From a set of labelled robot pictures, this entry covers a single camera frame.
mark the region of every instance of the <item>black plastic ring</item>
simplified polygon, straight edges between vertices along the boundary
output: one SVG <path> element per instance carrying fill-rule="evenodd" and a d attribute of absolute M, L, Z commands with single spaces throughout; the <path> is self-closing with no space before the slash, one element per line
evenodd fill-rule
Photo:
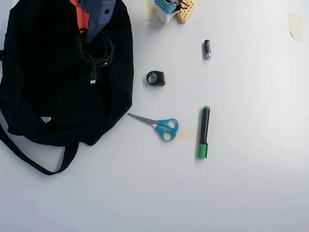
<path fill-rule="evenodd" d="M 149 77 L 151 75 L 155 74 L 157 76 L 157 79 L 155 82 L 149 82 Z M 148 82 L 148 84 L 150 84 L 151 86 L 164 86 L 165 85 L 165 79 L 164 79 L 164 73 L 160 72 L 160 71 L 151 71 L 147 74 L 146 80 Z"/>

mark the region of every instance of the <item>bag strap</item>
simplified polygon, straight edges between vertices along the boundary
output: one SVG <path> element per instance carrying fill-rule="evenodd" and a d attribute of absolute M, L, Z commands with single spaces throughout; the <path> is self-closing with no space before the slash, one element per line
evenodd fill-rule
<path fill-rule="evenodd" d="M 0 51 L 0 61 L 2 61 L 2 52 Z M 0 140 L 7 145 L 7 147 L 13 151 L 21 160 L 24 162 L 30 164 L 32 167 L 34 167 L 36 170 L 40 171 L 41 173 L 44 173 L 46 175 L 54 175 L 60 172 L 63 172 L 67 169 L 67 167 L 71 164 L 72 160 L 75 158 L 78 146 L 79 144 L 66 146 L 63 156 L 63 161 L 61 164 L 61 167 L 56 172 L 51 172 L 42 166 L 38 165 L 36 162 L 28 158 L 16 145 L 15 143 L 8 137 L 8 135 L 3 130 L 2 126 L 0 125 Z"/>

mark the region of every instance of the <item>tape strip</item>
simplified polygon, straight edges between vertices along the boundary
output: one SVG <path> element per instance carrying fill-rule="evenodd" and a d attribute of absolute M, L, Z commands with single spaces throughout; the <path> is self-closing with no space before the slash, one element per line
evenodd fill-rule
<path fill-rule="evenodd" d="M 175 140 L 196 141 L 197 140 L 197 129 L 179 129 Z"/>
<path fill-rule="evenodd" d="M 143 0 L 143 20 L 152 20 L 154 5 L 154 0 Z"/>
<path fill-rule="evenodd" d="M 301 17 L 300 14 L 289 14 L 290 34 L 295 40 L 303 42 L 303 35 L 301 32 Z"/>

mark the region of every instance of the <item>black bag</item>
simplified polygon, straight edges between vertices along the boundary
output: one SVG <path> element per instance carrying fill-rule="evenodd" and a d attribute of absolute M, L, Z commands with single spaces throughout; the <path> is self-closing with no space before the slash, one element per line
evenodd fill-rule
<path fill-rule="evenodd" d="M 38 144 L 65 146 L 60 170 L 50 172 L 29 159 L 1 126 L 0 139 L 46 175 L 64 171 L 79 142 L 94 145 L 132 105 L 133 42 L 124 3 L 117 0 L 102 30 L 115 50 L 112 63 L 98 69 L 96 84 L 89 82 L 92 67 L 78 55 L 77 31 L 70 0 L 20 0 L 10 11 L 0 51 L 0 109 L 8 132 Z"/>

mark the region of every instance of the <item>blue scissor handle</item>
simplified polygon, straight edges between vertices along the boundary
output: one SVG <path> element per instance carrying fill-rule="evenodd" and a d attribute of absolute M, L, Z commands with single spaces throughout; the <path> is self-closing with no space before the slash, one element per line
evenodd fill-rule
<path fill-rule="evenodd" d="M 171 126 L 169 125 L 169 122 L 170 122 L 170 121 L 173 121 L 173 122 L 174 122 L 175 127 L 171 127 Z M 166 127 L 166 128 L 169 128 L 169 129 L 171 129 L 171 130 L 174 131 L 174 132 L 177 132 L 178 129 L 179 129 L 179 123 L 178 123 L 178 121 L 177 121 L 176 119 L 174 119 L 174 118 L 166 119 L 166 120 L 159 120 L 159 121 L 158 121 L 158 125 L 159 125 L 159 126 Z"/>
<path fill-rule="evenodd" d="M 169 130 L 169 129 L 165 129 L 165 128 L 162 127 L 162 126 L 157 126 L 157 127 L 155 128 L 155 130 L 159 133 L 160 137 L 161 137 L 163 140 L 165 140 L 166 142 L 172 141 L 174 138 L 176 138 L 176 135 L 177 135 L 176 132 L 174 132 L 174 131 L 172 131 L 172 130 Z M 169 140 L 167 140 L 167 139 L 164 137 L 164 135 L 165 135 L 166 133 L 170 134 L 170 139 L 169 139 Z"/>

